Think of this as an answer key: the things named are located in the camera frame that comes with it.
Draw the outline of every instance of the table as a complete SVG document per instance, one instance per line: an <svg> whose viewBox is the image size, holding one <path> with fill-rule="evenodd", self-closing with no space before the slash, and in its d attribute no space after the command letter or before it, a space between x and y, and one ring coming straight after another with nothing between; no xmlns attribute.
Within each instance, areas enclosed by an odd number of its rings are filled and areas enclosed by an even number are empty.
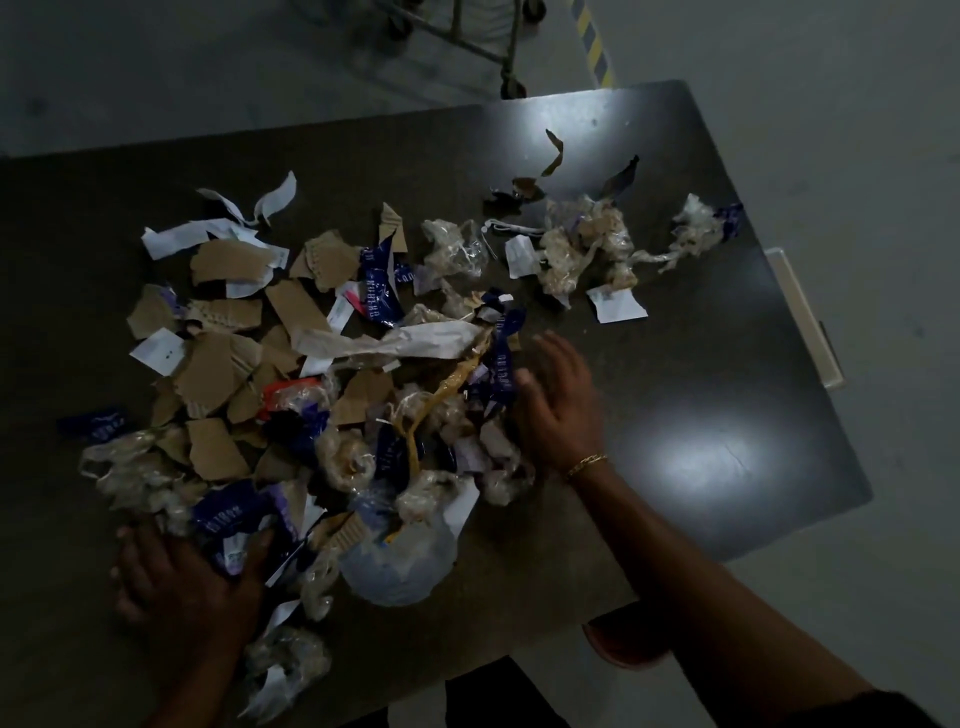
<svg viewBox="0 0 960 728"><path fill-rule="evenodd" d="M127 356L125 317L144 282L184 285L187 266L185 256L152 263L143 227L222 216L192 192L199 186L249 211L293 169L300 190L275 216L270 242L296 249L339 228L369 245L386 201L404 216L419 260L419 221L482 219L488 186L549 163L545 128L566 144L563 165L543 183L560 199L598 189L639 155L621 202L639 247L666 246L688 192L715 206L737 199L678 82L0 166L8 301L0 616L15 633L16 669L4 685L11 724L106 728L147 710L137 649L108 612L117 519L75 475L79 447L53 434L58 416L114 402L142 418L149 411L153 373ZM542 203L517 221L535 225L541 214ZM569 312L548 306L533 279L510 281L502 265L483 282L529 304L525 335L552 327L580 347L607 405L612 460L707 552L730 559L870 499L749 223L675 273L644 269L636 296L649 319L598 325L583 289L600 276L585 275ZM320 301L328 310L332 299ZM347 333L360 330L354 317ZM541 489L505 509L482 504L453 573L423 603L379 609L341 583L320 627L334 668L280 724L337 725L632 599L569 490Z"/></svg>

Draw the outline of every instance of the brown cardboard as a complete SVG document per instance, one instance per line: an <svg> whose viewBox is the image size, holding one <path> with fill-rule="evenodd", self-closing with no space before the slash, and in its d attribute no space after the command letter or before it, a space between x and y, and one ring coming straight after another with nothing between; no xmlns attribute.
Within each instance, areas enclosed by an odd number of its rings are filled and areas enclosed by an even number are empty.
<svg viewBox="0 0 960 728"><path fill-rule="evenodd" d="M180 408L183 407L183 401L177 390L174 389L174 380L168 376L158 379L154 382L156 388L156 399L154 400L154 411L150 418L150 427L160 427L173 420Z"/></svg>
<svg viewBox="0 0 960 728"><path fill-rule="evenodd" d="M262 360L269 361L283 374L290 374L300 366L300 355L290 348L287 329L280 324L267 331L260 339L260 345L263 347Z"/></svg>
<svg viewBox="0 0 960 728"><path fill-rule="evenodd" d="M394 242L390 250L394 253L407 252L407 238L403 234L403 218L396 214L394 209L383 204L383 210L380 212L380 227L377 229L377 242L383 242L384 238L394 232Z"/></svg>
<svg viewBox="0 0 960 728"><path fill-rule="evenodd" d="M191 420L186 426L190 433L190 462L203 480L233 480L250 474L247 461L230 439L223 420Z"/></svg>
<svg viewBox="0 0 960 728"><path fill-rule="evenodd" d="M215 331L197 339L186 368L174 380L177 393L188 405L188 413L191 404L212 412L236 391L231 339L231 334Z"/></svg>
<svg viewBox="0 0 960 728"><path fill-rule="evenodd" d="M190 438L187 437L186 430L173 425L167 427L166 431L156 441L156 446L167 453L167 456L181 465L189 465L190 457L187 454L190 451Z"/></svg>
<svg viewBox="0 0 960 728"><path fill-rule="evenodd" d="M127 325L134 339L146 339L161 328L177 330L177 319L174 318L170 305L160 295L161 290L163 289L160 286L152 283L143 286L140 300L127 317Z"/></svg>
<svg viewBox="0 0 960 728"><path fill-rule="evenodd" d="M259 299L222 299L191 301L186 317L199 321L204 331L232 333L260 326L263 302Z"/></svg>
<svg viewBox="0 0 960 728"><path fill-rule="evenodd" d="M330 331L326 316L298 280L282 280L270 286L267 288L267 298L291 337L299 329Z"/></svg>
<svg viewBox="0 0 960 728"><path fill-rule="evenodd" d="M390 373L361 369L351 379L344 394L330 408L334 425L356 425L367 421L367 408L386 401L394 391Z"/></svg>
<svg viewBox="0 0 960 728"><path fill-rule="evenodd" d="M338 231L307 240L303 254L321 293L353 279L360 267L360 249L345 243Z"/></svg>
<svg viewBox="0 0 960 728"><path fill-rule="evenodd" d="M194 285L207 280L259 280L274 254L239 240L210 240L190 258Z"/></svg>
<svg viewBox="0 0 960 728"><path fill-rule="evenodd" d="M257 482L269 483L294 480L299 469L300 464L290 454L290 450L281 445L271 444L257 461L256 468L253 469L253 479Z"/></svg>

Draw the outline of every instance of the concrete floor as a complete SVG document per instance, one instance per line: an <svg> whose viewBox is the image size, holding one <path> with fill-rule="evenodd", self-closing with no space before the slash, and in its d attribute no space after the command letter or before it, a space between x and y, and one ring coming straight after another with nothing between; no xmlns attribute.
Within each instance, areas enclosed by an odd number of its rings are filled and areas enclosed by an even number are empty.
<svg viewBox="0 0 960 728"><path fill-rule="evenodd" d="M566 5L547 5L521 43L521 80L532 94L590 87ZM734 571L878 686L960 722L960 455L949 425L960 405L950 303L960 6L589 6L621 85L690 82L760 239L790 255L850 381L834 401L875 501ZM397 53L362 0L300 8L3 0L0 149L30 155L496 98L492 65L423 34ZM439 2L426 8L441 12ZM468 14L471 33L490 41L508 23L503 0ZM516 658L571 725L709 724L672 662L616 670L577 631ZM396 706L394 725L441 724L442 695Z"/></svg>

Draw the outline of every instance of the caster wheel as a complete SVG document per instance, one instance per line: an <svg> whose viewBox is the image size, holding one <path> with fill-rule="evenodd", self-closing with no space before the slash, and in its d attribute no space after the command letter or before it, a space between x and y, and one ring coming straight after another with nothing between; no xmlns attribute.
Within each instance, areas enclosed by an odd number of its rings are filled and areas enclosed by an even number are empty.
<svg viewBox="0 0 960 728"><path fill-rule="evenodd" d="M387 36L390 37L390 40L406 40L413 32L414 24L405 17L390 16L387 18Z"/></svg>
<svg viewBox="0 0 960 728"><path fill-rule="evenodd" d="M540 8L537 12L534 12L530 7L530 0L523 0L523 19L531 25L537 25L546 17L546 5L543 0L540 0L538 5L540 5Z"/></svg>
<svg viewBox="0 0 960 728"><path fill-rule="evenodd" d="M503 84L500 85L500 98L505 101L509 99L525 99L526 97L527 87L517 79L504 81Z"/></svg>

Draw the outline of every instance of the left hand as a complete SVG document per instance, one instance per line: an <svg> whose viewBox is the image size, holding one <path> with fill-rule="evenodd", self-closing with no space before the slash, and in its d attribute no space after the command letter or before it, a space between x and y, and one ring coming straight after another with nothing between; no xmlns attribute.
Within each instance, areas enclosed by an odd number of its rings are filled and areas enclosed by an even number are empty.
<svg viewBox="0 0 960 728"><path fill-rule="evenodd" d="M254 534L235 583L207 563L185 539L164 536L153 519L117 532L120 553L111 576L116 610L147 633L155 679L162 692L211 655L239 660L253 637L263 598L263 562L273 531Z"/></svg>

